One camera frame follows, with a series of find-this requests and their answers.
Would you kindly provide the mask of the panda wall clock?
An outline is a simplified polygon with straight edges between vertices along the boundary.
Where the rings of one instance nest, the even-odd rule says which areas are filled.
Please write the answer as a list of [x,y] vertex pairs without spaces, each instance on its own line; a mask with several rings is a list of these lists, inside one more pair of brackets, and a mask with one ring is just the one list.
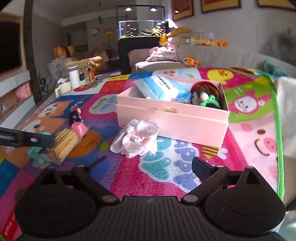
[[91,34],[93,37],[96,37],[99,33],[99,27],[97,26],[94,26],[92,29],[91,29]]

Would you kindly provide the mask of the yellow hanging ornament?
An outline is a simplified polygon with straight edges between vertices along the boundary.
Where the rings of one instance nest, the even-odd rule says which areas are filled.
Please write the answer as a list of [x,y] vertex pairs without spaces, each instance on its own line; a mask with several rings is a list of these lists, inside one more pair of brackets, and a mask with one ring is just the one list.
[[113,33],[113,31],[111,28],[107,28],[104,30],[104,34],[107,37],[108,44],[110,44],[110,37],[111,37],[112,33]]

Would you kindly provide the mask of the black fish tank cabinet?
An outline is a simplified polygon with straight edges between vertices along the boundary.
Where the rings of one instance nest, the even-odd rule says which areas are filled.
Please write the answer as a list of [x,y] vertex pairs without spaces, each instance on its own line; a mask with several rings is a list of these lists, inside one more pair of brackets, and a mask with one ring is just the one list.
[[158,47],[160,37],[131,37],[118,41],[121,74],[132,73],[132,68],[138,62],[145,61],[149,51]]

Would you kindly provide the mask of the blue white tissue pack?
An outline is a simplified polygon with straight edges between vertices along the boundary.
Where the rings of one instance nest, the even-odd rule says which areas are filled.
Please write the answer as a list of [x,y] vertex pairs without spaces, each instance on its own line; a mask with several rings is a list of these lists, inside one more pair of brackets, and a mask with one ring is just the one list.
[[167,77],[150,76],[134,82],[146,99],[189,103],[191,92]]

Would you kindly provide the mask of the pink floral blanket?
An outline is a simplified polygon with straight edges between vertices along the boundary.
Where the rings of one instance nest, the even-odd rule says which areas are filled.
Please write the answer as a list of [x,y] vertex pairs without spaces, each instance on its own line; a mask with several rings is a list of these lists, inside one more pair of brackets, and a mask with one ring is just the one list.
[[149,56],[146,58],[148,62],[158,61],[175,61],[178,62],[179,57],[173,49],[166,47],[153,47],[149,50]]

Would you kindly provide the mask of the pink pig toy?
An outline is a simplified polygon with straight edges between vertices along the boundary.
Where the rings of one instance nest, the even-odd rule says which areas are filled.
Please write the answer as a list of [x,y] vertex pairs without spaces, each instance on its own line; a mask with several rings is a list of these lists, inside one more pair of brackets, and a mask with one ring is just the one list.
[[89,130],[84,123],[78,121],[71,125],[71,129],[78,135],[79,138],[82,138]]

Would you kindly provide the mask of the teal toy hair dryer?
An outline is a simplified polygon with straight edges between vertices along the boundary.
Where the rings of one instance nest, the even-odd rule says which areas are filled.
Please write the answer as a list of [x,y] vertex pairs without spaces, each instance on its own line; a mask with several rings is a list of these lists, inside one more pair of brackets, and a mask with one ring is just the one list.
[[52,148],[54,138],[49,132],[32,133],[28,137],[29,149],[27,155],[33,160],[33,167],[44,169],[51,164],[51,159],[45,153],[46,148]]

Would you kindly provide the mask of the black red kokeshi doll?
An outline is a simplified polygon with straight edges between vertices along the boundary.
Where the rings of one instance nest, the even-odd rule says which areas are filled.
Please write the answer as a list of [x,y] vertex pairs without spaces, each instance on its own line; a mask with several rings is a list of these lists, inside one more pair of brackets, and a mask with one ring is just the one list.
[[68,124],[71,126],[75,122],[80,122],[81,121],[81,114],[82,114],[82,109],[80,107],[74,107],[70,110],[70,113],[68,115]]

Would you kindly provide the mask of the glass fish tank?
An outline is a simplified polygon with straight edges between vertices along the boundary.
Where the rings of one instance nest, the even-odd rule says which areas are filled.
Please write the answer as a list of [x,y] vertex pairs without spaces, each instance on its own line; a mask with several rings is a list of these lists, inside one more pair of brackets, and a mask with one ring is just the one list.
[[118,39],[159,37],[169,29],[164,6],[119,5],[115,12]]

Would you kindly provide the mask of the orange fish plush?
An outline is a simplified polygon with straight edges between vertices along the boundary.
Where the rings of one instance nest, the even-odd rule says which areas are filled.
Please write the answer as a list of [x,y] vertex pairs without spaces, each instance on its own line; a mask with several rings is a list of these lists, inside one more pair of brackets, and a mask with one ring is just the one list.
[[187,56],[183,59],[183,63],[187,68],[198,67],[199,61],[194,57]]

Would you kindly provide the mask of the grey neck pillow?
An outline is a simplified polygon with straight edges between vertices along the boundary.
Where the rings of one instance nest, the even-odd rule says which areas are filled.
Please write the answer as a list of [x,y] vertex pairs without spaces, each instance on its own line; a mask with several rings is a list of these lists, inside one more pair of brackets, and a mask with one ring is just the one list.
[[292,29],[271,34],[261,47],[260,53],[295,65],[295,35]]

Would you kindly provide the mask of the clear plastic bag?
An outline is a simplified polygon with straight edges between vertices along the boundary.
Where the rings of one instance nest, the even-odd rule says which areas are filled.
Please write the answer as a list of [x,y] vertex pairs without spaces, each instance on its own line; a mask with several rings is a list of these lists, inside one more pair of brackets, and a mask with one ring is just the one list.
[[66,78],[68,76],[68,68],[66,65],[70,62],[70,58],[61,56],[48,63],[48,70],[53,80],[58,81],[60,78]]

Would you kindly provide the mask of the red gold framed picture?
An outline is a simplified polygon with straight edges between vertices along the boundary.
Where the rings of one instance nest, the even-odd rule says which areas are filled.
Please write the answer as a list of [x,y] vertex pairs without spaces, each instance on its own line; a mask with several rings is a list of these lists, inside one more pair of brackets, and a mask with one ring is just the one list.
[[172,0],[171,8],[174,21],[188,18],[194,15],[192,0]]

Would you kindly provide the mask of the white thermos bottle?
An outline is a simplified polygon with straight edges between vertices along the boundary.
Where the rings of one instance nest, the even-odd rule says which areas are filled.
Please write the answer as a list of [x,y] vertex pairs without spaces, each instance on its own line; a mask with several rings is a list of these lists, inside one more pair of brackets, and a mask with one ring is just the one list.
[[69,67],[68,73],[70,78],[71,89],[74,90],[80,86],[78,66],[75,65],[75,66]]

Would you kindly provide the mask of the crochet doll with green flowers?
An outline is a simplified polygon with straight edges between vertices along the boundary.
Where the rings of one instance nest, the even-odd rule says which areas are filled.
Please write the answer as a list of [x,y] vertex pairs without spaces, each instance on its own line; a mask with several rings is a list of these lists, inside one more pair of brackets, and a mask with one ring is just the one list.
[[220,90],[215,84],[209,81],[195,83],[191,88],[192,105],[221,109],[220,101]]

